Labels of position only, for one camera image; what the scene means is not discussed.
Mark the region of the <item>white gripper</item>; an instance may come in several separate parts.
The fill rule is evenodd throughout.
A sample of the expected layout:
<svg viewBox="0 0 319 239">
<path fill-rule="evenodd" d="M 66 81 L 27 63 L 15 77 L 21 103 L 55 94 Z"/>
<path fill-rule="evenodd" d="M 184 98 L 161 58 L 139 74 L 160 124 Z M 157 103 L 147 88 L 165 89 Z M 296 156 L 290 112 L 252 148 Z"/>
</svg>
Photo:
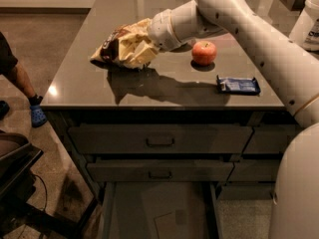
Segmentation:
<svg viewBox="0 0 319 239">
<path fill-rule="evenodd" d="M 175 35 L 171 11 L 164 10 L 156 14 L 148 26 L 148 34 L 129 33 L 119 38 L 119 58 L 131 59 L 133 68 L 142 68 L 149 64 L 159 53 L 159 49 L 168 52 L 181 46 L 180 40 Z"/>
</svg>

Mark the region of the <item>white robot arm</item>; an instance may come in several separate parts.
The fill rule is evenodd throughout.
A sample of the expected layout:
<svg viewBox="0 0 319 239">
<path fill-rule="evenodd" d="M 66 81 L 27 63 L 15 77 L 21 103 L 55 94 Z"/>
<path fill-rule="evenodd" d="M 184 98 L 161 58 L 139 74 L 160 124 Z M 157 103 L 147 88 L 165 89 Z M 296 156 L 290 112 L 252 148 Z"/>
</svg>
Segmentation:
<svg viewBox="0 0 319 239">
<path fill-rule="evenodd" d="M 282 157 L 270 239 L 319 239 L 319 62 L 273 28 L 245 0 L 194 0 L 146 21 L 160 50 L 229 32 L 303 130 Z"/>
</svg>

